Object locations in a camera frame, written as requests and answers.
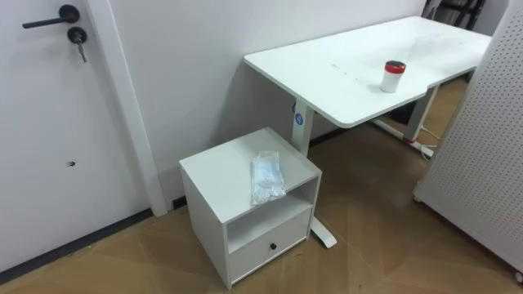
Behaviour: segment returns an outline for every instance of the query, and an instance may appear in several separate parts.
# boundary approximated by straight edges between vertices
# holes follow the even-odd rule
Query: desk top
[[[353,127],[474,69],[490,37],[411,16],[249,54],[245,62],[339,127]],[[407,69],[379,89],[387,60]]]

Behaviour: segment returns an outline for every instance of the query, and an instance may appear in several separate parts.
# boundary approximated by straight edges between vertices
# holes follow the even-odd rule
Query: pegboard
[[[523,2],[511,1],[414,191],[523,271]]]

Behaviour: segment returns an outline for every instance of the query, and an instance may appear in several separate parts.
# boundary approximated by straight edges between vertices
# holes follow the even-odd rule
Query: white container
[[[405,72],[406,65],[400,61],[389,60],[385,63],[385,73],[383,74],[380,89],[387,93],[394,93],[400,84],[401,76]]]

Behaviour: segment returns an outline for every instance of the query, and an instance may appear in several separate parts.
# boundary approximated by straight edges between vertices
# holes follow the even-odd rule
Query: white door
[[[149,206],[116,103],[83,1],[0,0],[0,271]]]

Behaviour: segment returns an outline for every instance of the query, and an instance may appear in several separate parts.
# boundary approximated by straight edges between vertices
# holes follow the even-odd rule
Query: desk
[[[404,134],[375,123],[423,149],[414,141],[438,86],[474,69],[489,41],[479,33],[412,16],[253,53],[244,61],[296,97],[292,143],[305,155],[315,111],[350,128],[414,100],[418,102]],[[379,90],[387,60],[407,64],[392,94]],[[336,244],[319,221],[311,228],[326,247]]]

